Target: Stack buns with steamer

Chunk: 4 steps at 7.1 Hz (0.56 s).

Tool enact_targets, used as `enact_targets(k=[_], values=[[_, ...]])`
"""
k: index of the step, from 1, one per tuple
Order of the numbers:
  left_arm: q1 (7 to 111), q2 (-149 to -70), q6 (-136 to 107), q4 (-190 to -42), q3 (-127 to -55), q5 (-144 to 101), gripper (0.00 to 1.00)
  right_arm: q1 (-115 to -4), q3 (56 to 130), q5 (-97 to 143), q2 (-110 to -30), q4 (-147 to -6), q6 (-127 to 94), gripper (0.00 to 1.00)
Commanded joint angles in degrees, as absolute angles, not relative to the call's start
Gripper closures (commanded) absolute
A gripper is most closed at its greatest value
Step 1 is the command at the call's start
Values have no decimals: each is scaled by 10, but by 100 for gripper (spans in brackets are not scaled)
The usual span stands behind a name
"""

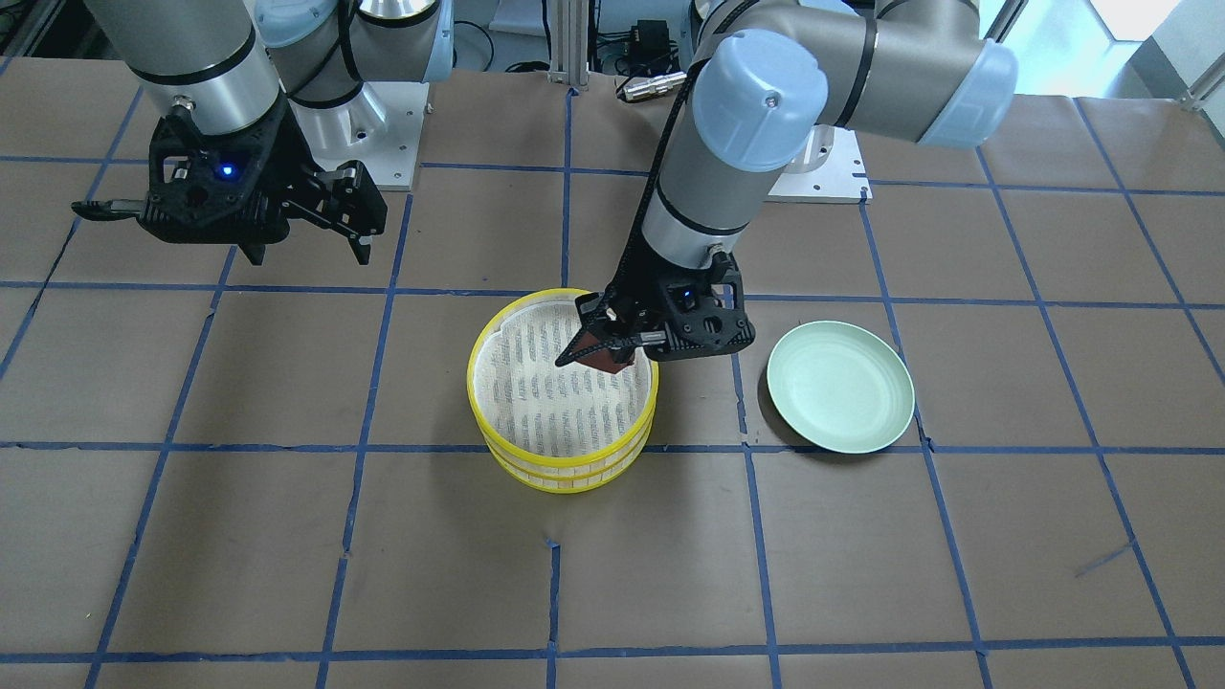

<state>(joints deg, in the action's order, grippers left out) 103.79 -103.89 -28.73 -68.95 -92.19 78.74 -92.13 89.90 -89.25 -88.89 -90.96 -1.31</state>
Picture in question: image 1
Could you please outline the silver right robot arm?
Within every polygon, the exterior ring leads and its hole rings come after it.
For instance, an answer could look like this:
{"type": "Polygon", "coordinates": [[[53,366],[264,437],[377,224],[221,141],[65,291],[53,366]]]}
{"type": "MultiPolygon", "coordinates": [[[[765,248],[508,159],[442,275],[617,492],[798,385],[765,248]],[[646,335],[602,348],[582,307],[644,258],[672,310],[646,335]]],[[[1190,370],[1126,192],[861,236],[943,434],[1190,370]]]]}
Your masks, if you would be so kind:
{"type": "Polygon", "coordinates": [[[451,1],[89,1],[159,119],[142,199],[78,201],[160,242],[254,265],[293,221],[358,264],[409,188],[429,86],[454,70],[451,1]]]}

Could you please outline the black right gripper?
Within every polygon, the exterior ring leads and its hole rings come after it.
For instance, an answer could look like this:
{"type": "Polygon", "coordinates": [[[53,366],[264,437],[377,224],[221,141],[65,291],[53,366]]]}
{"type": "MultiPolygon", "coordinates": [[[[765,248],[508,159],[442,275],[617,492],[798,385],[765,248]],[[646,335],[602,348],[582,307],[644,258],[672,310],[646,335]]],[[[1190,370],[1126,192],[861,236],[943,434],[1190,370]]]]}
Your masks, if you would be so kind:
{"type": "Polygon", "coordinates": [[[387,204],[368,166],[316,166],[284,94],[229,134],[205,134],[196,121],[202,110],[174,98],[149,140],[148,192],[136,215],[145,230],[167,243],[233,244],[262,266],[267,245],[287,238],[292,219],[305,219],[342,235],[356,262],[370,264],[387,204]]]}

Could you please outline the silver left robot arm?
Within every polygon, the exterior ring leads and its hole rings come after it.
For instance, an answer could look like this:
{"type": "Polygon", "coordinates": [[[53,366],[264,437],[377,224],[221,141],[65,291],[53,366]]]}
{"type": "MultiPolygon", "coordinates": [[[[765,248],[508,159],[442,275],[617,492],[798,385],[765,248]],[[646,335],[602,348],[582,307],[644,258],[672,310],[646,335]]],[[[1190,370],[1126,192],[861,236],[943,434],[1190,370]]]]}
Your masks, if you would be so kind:
{"type": "Polygon", "coordinates": [[[624,254],[576,300],[556,367],[621,371],[755,341],[733,253],[818,125],[975,148],[1003,121],[1014,51],[979,32],[975,1],[723,1],[664,126],[624,254]]]}

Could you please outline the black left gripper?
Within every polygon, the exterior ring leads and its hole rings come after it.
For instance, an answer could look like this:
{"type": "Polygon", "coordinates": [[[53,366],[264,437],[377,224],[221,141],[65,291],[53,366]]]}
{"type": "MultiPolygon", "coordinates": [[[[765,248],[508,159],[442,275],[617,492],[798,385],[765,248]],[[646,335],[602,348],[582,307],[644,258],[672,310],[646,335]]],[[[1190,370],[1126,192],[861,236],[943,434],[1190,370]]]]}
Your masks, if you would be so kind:
{"type": "Polygon", "coordinates": [[[709,266],[686,268],[655,250],[627,249],[604,294],[576,297],[582,326],[555,367],[627,369],[632,347],[650,359],[731,356],[748,348],[756,330],[736,257],[723,249],[708,257],[709,266]]]}

